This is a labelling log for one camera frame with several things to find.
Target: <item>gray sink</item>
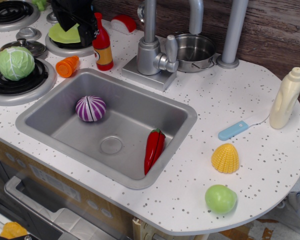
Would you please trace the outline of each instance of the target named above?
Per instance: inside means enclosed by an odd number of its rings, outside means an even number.
[[[107,109],[102,119],[85,122],[75,107],[91,95],[101,97]],[[124,186],[142,189],[156,181],[196,120],[186,104],[86,68],[23,112],[16,127]],[[156,128],[165,134],[165,146],[145,176],[147,138]]]

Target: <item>cabbage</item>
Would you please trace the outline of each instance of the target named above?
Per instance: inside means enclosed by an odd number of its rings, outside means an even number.
[[[35,58],[22,46],[12,46],[0,51],[0,73],[8,80],[18,81],[35,69]]]

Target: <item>oven door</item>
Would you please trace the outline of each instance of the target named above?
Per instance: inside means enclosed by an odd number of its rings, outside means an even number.
[[[58,232],[70,234],[80,240],[116,240],[68,208],[63,207],[55,211],[49,210],[24,194],[22,189],[24,189],[24,184],[17,176],[13,176],[4,186],[5,193],[14,199],[16,203],[25,208],[36,219],[54,227]]]
[[[33,225],[30,216],[24,212],[20,206],[5,194],[5,184],[9,180],[0,162],[0,214],[10,219],[13,222],[18,222],[29,232],[37,235],[37,230]]]

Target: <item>green plate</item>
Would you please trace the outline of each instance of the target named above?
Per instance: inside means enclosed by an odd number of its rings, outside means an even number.
[[[68,31],[62,29],[59,23],[56,23],[49,30],[49,37],[58,43],[62,44],[74,44],[80,43],[80,36],[78,32],[79,24],[74,25]]]

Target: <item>toy detergent bottle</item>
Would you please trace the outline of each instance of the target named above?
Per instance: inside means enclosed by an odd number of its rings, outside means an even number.
[[[283,128],[293,111],[300,94],[300,67],[294,67],[281,83],[279,92],[270,111],[270,125],[274,129]]]
[[[102,26],[102,14],[95,12],[98,34],[95,40],[92,41],[94,55],[96,57],[96,66],[101,71],[110,70],[114,66],[110,38],[107,31]]]

